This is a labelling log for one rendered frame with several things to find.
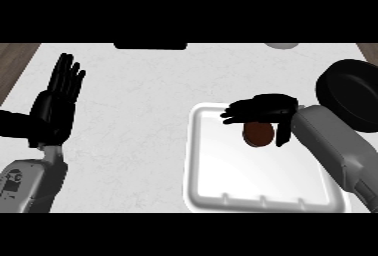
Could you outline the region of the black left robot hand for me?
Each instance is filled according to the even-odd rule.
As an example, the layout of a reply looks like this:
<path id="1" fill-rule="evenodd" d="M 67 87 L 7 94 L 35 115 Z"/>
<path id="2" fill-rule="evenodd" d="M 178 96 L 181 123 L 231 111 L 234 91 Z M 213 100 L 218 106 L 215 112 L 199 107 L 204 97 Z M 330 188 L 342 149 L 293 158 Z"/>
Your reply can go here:
<path id="1" fill-rule="evenodd" d="M 63 53 L 48 89 L 38 95 L 30 114 L 0 110 L 0 137 L 26 138 L 32 148 L 66 143 L 72 136 L 85 76 L 75 55 Z"/>

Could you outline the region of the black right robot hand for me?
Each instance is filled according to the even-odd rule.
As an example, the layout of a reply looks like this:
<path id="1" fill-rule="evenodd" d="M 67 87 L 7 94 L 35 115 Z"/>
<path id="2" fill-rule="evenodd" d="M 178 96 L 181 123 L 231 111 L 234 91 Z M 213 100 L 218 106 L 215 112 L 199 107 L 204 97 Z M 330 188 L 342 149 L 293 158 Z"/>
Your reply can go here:
<path id="1" fill-rule="evenodd" d="M 277 146 L 292 139 L 292 120 L 299 110 L 299 100 L 287 94 L 261 94 L 252 99 L 238 100 L 221 114 L 224 124 L 277 123 Z"/>

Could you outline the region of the brown chocolate cupcake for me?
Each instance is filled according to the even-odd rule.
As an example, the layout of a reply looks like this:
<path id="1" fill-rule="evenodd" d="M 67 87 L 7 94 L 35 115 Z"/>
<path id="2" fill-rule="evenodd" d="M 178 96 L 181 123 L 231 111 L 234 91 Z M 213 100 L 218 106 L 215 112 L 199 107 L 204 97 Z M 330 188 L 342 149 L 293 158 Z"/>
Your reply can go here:
<path id="1" fill-rule="evenodd" d="M 274 126 L 271 123 L 249 122 L 244 124 L 243 135 L 253 147 L 265 147 L 274 141 Z"/>

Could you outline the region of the black round pot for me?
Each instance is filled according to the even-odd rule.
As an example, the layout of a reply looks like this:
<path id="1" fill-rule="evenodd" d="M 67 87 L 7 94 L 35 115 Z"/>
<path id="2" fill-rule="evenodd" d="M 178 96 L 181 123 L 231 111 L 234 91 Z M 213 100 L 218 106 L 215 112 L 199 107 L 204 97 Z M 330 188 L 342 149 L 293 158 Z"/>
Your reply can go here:
<path id="1" fill-rule="evenodd" d="M 343 59 L 321 74 L 317 98 L 359 132 L 378 133 L 378 66 Z"/>

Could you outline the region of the white rectangular tray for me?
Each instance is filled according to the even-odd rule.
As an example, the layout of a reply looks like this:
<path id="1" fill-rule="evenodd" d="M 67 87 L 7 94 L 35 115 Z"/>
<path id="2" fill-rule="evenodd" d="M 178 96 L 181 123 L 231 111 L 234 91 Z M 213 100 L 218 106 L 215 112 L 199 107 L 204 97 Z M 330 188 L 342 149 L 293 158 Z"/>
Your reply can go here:
<path id="1" fill-rule="evenodd" d="M 348 193 L 297 140 L 253 147 L 227 125 L 225 103 L 191 110 L 184 178 L 194 212 L 349 213 Z"/>

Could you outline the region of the pale grey round object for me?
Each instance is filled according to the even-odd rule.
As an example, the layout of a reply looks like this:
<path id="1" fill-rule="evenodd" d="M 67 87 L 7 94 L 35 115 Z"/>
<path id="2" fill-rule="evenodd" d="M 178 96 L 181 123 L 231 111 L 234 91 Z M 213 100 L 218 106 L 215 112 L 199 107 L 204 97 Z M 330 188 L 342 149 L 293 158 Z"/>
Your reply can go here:
<path id="1" fill-rule="evenodd" d="M 265 43 L 274 49 L 293 49 L 299 46 L 299 43 Z"/>

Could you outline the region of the black flat appliance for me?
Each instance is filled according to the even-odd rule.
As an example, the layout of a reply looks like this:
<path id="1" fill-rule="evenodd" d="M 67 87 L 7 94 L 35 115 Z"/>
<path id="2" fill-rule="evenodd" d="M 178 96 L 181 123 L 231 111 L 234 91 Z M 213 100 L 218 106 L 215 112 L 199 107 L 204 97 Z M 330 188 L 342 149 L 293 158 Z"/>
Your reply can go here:
<path id="1" fill-rule="evenodd" d="M 188 43 L 114 43 L 117 49 L 129 50 L 185 50 Z"/>

